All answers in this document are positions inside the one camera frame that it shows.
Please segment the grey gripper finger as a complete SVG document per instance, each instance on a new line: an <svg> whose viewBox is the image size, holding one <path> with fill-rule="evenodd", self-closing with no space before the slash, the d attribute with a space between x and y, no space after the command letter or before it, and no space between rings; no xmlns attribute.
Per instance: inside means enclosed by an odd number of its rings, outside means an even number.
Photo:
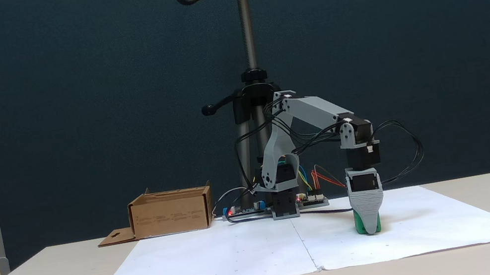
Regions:
<svg viewBox="0 0 490 275"><path fill-rule="evenodd" d="M358 233L361 235L372 235L380 233L382 223L380 217L381 201L366 203L363 206L354 206Z"/></svg>

